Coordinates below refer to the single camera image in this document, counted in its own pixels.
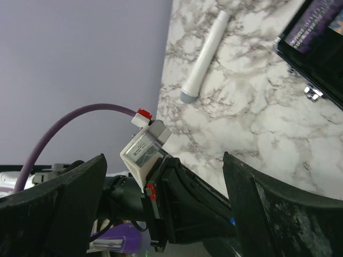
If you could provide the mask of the purple key tag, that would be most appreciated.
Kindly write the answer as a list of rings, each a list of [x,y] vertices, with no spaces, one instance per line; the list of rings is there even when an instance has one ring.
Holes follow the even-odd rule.
[[[125,254],[137,253],[142,244],[141,232],[131,222],[112,226],[90,243],[90,250],[112,251]]]

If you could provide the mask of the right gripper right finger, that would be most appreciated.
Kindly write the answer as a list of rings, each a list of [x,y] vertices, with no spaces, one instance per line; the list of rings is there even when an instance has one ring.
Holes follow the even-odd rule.
[[[243,256],[342,256],[342,201],[286,184],[223,156]]]

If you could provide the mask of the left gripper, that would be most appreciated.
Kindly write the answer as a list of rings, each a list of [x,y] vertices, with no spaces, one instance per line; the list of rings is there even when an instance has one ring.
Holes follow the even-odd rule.
[[[143,187],[133,176],[106,177],[103,215],[144,222],[157,252],[167,243],[236,236],[229,200],[171,156],[157,159]]]

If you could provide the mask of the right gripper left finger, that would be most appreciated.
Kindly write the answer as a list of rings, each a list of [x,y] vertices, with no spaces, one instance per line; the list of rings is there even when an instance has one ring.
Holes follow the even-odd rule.
[[[98,155],[1,198],[1,256],[86,256],[106,171]]]

